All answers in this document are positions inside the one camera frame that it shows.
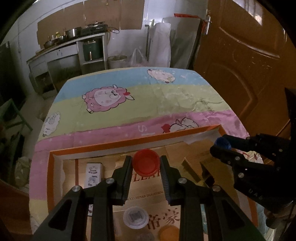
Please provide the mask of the plain orange bottle cap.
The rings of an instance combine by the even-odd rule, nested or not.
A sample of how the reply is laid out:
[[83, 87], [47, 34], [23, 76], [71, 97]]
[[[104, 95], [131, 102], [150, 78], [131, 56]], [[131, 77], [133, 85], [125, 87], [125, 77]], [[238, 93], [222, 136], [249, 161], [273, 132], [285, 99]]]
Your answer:
[[166, 225], [159, 230], [160, 241], [179, 241], [180, 229], [173, 225]]

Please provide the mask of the blue bottle cap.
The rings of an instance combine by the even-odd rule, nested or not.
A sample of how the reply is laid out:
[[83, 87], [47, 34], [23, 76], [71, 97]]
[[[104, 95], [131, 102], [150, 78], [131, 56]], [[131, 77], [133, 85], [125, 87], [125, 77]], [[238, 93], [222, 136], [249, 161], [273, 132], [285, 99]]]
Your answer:
[[214, 145], [216, 145], [216, 146], [218, 146], [220, 148], [223, 148], [223, 149], [227, 149], [227, 150], [232, 149], [230, 143], [224, 137], [217, 138]]

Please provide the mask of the white Hello Kitty box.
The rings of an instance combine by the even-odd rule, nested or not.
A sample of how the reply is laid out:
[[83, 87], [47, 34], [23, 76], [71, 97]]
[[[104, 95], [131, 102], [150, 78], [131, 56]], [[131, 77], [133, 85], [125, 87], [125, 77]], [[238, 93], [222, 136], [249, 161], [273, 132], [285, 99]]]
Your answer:
[[84, 188], [96, 186], [102, 181], [102, 163], [87, 163]]

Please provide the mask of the red bottle cap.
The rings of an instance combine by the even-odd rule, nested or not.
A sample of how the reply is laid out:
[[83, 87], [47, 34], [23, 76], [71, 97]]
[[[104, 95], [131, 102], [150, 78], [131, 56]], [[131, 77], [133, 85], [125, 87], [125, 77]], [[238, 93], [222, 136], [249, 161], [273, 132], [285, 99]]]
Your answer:
[[151, 149], [139, 150], [133, 155], [132, 167], [142, 177], [153, 176], [160, 168], [160, 157]]

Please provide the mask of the dark green air fryer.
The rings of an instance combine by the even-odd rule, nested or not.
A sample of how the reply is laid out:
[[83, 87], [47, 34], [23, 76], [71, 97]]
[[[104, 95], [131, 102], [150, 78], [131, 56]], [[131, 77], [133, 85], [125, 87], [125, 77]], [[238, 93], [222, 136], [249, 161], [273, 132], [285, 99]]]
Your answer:
[[92, 61], [102, 58], [103, 50], [101, 39], [84, 42], [83, 54], [85, 61]]

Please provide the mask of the white plastic bag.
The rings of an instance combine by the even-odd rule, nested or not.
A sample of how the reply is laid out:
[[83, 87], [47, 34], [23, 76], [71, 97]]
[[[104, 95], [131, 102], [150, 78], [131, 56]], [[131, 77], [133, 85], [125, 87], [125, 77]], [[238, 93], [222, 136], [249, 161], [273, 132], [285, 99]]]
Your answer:
[[130, 58], [131, 67], [147, 67], [148, 61], [146, 57], [142, 54], [140, 49], [134, 49], [132, 56]]

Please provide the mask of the rolled clear plastic sheet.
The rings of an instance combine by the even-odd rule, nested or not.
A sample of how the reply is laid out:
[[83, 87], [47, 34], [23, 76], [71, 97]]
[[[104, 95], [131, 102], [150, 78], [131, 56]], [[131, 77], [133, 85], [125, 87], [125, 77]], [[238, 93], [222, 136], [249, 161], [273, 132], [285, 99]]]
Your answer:
[[198, 18], [163, 18], [150, 28], [148, 65], [188, 69], [197, 47], [202, 21]]

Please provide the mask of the light blue slim box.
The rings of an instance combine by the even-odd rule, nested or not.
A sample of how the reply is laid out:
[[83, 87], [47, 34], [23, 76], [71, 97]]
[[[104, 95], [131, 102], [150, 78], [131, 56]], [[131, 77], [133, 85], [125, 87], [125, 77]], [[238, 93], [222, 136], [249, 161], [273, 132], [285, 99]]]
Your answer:
[[203, 237], [204, 241], [208, 241], [208, 228], [207, 228], [207, 219], [204, 204], [200, 204], [201, 216], [202, 216], [202, 225], [203, 225]]

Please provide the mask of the colourful cartoon sheep tablecloth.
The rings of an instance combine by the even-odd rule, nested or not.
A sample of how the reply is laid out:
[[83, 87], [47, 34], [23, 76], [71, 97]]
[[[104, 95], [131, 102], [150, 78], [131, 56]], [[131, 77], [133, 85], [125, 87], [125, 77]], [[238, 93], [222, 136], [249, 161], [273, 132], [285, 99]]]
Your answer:
[[68, 80], [35, 145], [29, 181], [32, 230], [48, 214], [50, 151], [213, 125], [232, 136], [248, 136], [225, 98], [192, 70], [121, 68]]

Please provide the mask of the steel cooking pot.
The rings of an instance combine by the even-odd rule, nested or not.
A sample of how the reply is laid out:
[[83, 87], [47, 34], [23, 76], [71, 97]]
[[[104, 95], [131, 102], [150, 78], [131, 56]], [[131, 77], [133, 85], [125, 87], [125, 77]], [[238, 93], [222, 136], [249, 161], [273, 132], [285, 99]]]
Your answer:
[[75, 39], [81, 36], [82, 27], [76, 27], [65, 31], [66, 39]]

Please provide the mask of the black gas stove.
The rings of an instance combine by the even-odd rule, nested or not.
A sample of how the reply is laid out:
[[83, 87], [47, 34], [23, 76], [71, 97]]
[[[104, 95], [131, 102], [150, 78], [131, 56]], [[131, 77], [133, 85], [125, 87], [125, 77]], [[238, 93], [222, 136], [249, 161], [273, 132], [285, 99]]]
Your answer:
[[95, 22], [92, 24], [89, 24], [85, 26], [81, 30], [81, 36], [89, 36], [89, 35], [94, 35], [94, 34], [99, 34], [99, 33], [105, 33], [107, 32], [108, 25], [105, 24], [104, 22]]

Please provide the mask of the white kitchen counter cabinet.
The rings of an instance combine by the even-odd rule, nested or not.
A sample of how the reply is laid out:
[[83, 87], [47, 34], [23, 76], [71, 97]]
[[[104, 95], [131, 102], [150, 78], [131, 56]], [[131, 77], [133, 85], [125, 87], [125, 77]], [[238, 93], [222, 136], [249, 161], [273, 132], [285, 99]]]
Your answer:
[[[99, 33], [77, 38], [35, 55], [27, 61], [29, 79], [36, 93], [57, 94], [68, 79], [107, 69], [108, 33]], [[96, 44], [99, 57], [92, 52], [85, 58], [84, 50]]]

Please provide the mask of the shallow cardboard tray box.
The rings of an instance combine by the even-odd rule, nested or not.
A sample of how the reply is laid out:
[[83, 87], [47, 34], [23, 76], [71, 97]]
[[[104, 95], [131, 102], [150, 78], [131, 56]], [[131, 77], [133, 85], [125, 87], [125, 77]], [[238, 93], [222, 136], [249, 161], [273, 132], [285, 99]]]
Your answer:
[[[152, 149], [159, 156], [167, 156], [170, 165], [177, 168], [183, 177], [197, 185], [205, 186], [203, 181], [195, 182], [182, 166], [185, 158], [190, 162], [200, 161], [214, 177], [215, 184], [229, 194], [254, 225], [258, 225], [256, 203], [233, 188], [234, 179], [230, 167], [210, 155], [211, 145], [224, 133], [221, 125], [214, 125], [112, 143], [52, 150], [48, 158], [47, 172], [48, 209], [52, 210], [74, 185], [84, 188], [87, 163], [102, 163], [102, 177], [109, 178], [115, 169], [123, 165], [126, 156], [133, 156], [142, 149]], [[158, 233], [162, 227], [178, 226], [180, 223], [181, 209], [169, 207], [160, 173], [151, 177], [132, 174], [126, 204], [113, 209], [117, 240], [136, 240], [140, 234], [123, 222], [124, 211], [132, 206], [139, 206], [147, 211], [149, 222], [145, 230], [151, 232], [155, 240], [159, 240]]]

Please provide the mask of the brown wooden door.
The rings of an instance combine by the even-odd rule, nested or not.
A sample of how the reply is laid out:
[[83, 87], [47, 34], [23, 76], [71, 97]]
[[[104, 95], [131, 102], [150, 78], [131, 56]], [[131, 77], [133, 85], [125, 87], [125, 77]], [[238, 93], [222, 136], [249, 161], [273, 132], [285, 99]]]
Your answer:
[[295, 88], [295, 47], [285, 30], [257, 1], [209, 1], [207, 17], [194, 70], [250, 135], [288, 138], [285, 90]]

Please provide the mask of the white translucent cap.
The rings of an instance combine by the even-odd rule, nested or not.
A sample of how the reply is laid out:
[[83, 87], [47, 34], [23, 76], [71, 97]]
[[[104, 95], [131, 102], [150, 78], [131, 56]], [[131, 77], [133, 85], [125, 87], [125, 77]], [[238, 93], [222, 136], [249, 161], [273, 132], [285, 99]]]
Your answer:
[[149, 215], [143, 208], [132, 206], [125, 210], [123, 222], [131, 229], [140, 230], [148, 224]]

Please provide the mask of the cardboard sheet on wall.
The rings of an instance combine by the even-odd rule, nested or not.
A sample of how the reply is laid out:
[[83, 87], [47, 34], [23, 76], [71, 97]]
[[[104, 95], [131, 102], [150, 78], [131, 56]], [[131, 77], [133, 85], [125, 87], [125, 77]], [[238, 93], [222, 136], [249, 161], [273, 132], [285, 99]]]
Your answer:
[[38, 22], [37, 40], [44, 47], [48, 37], [76, 27], [104, 22], [119, 30], [140, 30], [144, 1], [85, 1], [73, 4]]

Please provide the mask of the green metal stool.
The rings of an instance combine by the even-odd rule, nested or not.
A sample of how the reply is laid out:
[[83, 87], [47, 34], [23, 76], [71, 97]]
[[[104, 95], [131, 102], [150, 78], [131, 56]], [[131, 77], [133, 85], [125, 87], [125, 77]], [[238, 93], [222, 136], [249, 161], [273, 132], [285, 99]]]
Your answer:
[[[13, 110], [13, 117], [10, 120], [6, 120], [4, 116], [10, 109]], [[25, 126], [30, 130], [30, 132], [33, 130], [31, 125], [20, 113], [12, 99], [9, 99], [3, 105], [1, 105], [1, 124], [4, 126], [6, 130], [13, 128], [15, 126], [21, 126], [20, 132], [22, 132]]]

